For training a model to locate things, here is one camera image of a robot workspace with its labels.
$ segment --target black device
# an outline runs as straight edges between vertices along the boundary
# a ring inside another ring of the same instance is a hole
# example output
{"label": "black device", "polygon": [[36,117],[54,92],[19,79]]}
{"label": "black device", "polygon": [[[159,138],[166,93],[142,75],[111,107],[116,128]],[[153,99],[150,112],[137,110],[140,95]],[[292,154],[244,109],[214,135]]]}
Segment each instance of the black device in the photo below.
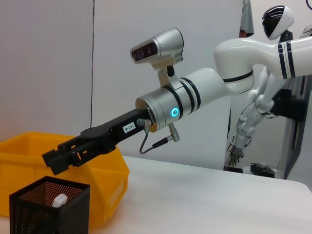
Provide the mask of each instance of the black device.
{"label": "black device", "polygon": [[[54,199],[67,196],[56,208]],[[87,234],[90,185],[46,176],[10,195],[11,234]]]}
{"label": "black device", "polygon": [[155,42],[151,42],[139,49],[136,49],[132,52],[132,56],[135,61],[139,61],[144,58],[148,58],[149,56],[155,55],[158,53],[157,45]]}
{"label": "black device", "polygon": [[263,166],[261,163],[251,163],[250,171],[255,176],[275,178],[275,172],[269,166]]}
{"label": "black device", "polygon": [[98,155],[110,153],[119,142],[142,131],[144,127],[138,126],[138,119],[151,120],[148,110],[134,109],[100,126],[88,128],[58,145],[57,150],[43,154],[43,160],[55,175],[66,171],[69,165],[81,166]]}

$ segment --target black stripe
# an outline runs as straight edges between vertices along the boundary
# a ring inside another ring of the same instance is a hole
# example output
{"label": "black stripe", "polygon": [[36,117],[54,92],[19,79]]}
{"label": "black stripe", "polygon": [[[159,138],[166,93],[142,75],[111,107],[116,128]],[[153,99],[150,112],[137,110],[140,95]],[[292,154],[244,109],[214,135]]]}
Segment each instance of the black stripe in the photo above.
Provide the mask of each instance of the black stripe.
{"label": "black stripe", "polygon": [[286,72],[286,66],[285,66],[285,60],[284,60],[284,51],[283,51],[282,43],[278,44],[278,53],[279,53],[279,61],[281,63],[283,78],[287,79],[288,77],[287,77],[287,72]]}
{"label": "black stripe", "polygon": [[182,37],[182,51],[181,51],[181,58],[182,58],[182,60],[181,61],[183,61],[184,38],[183,38],[183,35],[180,32],[180,30],[178,30],[178,31],[179,31],[179,33],[180,33],[180,35]]}
{"label": "black stripe", "polygon": [[186,90],[187,94],[190,97],[190,101],[191,101],[191,112],[190,112],[190,114],[191,114],[191,113],[193,113],[194,108],[195,108],[195,100],[194,100],[194,97],[193,97],[192,92],[189,89],[189,87],[185,83],[183,83],[183,82],[181,82],[181,84],[183,85],[183,88]]}
{"label": "black stripe", "polygon": [[[250,90],[250,89],[249,89]],[[245,93],[245,92],[247,92],[247,91],[249,91],[249,90],[246,90],[246,91],[244,91],[243,93]],[[243,93],[240,93],[240,94],[243,94]],[[239,95],[239,94],[238,94]]]}
{"label": "black stripe", "polygon": [[189,79],[187,79],[185,77],[180,78],[180,79],[185,80],[186,82],[188,82],[190,84],[190,86],[194,89],[194,92],[195,92],[196,98],[197,98],[197,108],[196,108],[195,111],[197,111],[200,108],[200,105],[201,105],[201,99],[200,99],[200,94],[199,94],[198,89],[196,88],[196,86],[194,85],[194,83],[191,80],[189,80]]}
{"label": "black stripe", "polygon": [[293,52],[292,52],[292,44],[290,41],[286,42],[287,44],[287,54],[288,54],[288,61],[289,61],[289,68],[291,70],[292,78],[296,77],[294,72],[294,65],[293,65]]}
{"label": "black stripe", "polygon": [[182,102],[181,102],[181,99],[180,99],[179,95],[178,95],[178,94],[176,93],[176,91],[175,91],[173,88],[171,88],[170,86],[165,85],[165,86],[163,86],[163,87],[166,88],[166,89],[168,89],[168,90],[173,94],[173,96],[175,96],[175,99],[176,99],[176,101],[177,101],[177,104],[178,104],[179,110],[180,110],[180,117],[179,117],[179,119],[181,119],[181,118],[183,117],[183,105],[182,105]]}
{"label": "black stripe", "polygon": [[93,17],[92,17],[92,70],[91,70],[91,111],[90,111],[90,128],[92,128],[92,112],[93,112],[93,75],[94,75],[94,16],[96,1],[93,0]]}
{"label": "black stripe", "polygon": [[242,80],[242,79],[245,79],[245,78],[247,78],[247,77],[252,76],[253,73],[254,73],[254,71],[252,70],[251,72],[249,72],[249,73],[247,73],[247,74],[244,74],[244,75],[242,75],[242,76],[240,76],[240,77],[229,78],[229,79],[223,79],[223,81],[224,81],[225,83],[239,81],[239,80]]}
{"label": "black stripe", "polygon": [[303,76],[302,77],[302,82],[301,82],[301,88],[300,88],[300,95],[303,95],[305,83],[306,83],[306,76]]}

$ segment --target blue led light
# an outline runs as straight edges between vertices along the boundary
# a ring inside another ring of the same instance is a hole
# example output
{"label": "blue led light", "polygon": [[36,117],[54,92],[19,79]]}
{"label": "blue led light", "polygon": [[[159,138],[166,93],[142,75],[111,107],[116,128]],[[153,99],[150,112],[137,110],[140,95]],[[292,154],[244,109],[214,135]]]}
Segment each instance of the blue led light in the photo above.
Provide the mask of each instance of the blue led light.
{"label": "blue led light", "polygon": [[177,115],[179,114],[179,109],[178,108],[173,108],[171,111],[171,116],[172,117],[177,117]]}

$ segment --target camera lens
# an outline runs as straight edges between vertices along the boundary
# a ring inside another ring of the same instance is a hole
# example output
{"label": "camera lens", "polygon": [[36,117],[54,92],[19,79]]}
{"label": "camera lens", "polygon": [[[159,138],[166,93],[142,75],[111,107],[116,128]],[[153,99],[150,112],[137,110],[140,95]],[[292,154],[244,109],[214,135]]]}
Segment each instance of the camera lens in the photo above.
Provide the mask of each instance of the camera lens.
{"label": "camera lens", "polygon": [[144,52],[143,52],[143,50],[138,50],[137,51],[137,56],[138,56],[139,59],[144,59]]}
{"label": "camera lens", "polygon": [[152,44],[152,52],[157,53],[157,46],[154,43]]}
{"label": "camera lens", "polygon": [[132,57],[135,61],[137,61],[137,54],[135,51],[132,52]]}
{"label": "camera lens", "polygon": [[152,54],[152,48],[151,48],[151,46],[147,47],[147,53],[148,53],[149,55]]}

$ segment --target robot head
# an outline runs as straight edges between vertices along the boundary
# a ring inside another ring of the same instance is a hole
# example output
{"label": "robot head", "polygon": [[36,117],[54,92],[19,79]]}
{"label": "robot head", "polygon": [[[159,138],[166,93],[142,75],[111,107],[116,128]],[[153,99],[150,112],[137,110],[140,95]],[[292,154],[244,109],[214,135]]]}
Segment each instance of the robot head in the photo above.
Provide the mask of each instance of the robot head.
{"label": "robot head", "polygon": [[275,40],[292,26],[294,17],[289,7],[275,6],[264,13],[262,20],[265,34],[270,40]]}
{"label": "robot head", "polygon": [[182,34],[172,28],[136,45],[130,55],[135,64],[150,63],[159,69],[181,62],[183,46]]}

